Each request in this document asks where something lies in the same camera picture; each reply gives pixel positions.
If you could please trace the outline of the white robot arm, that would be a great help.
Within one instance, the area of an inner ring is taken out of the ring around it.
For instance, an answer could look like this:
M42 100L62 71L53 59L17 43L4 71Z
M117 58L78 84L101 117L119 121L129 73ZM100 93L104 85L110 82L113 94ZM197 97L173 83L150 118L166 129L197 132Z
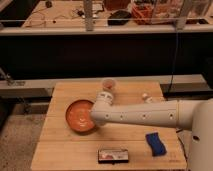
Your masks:
M187 171L213 171L213 98L114 105L102 91L91 109L95 122L181 128L191 131Z

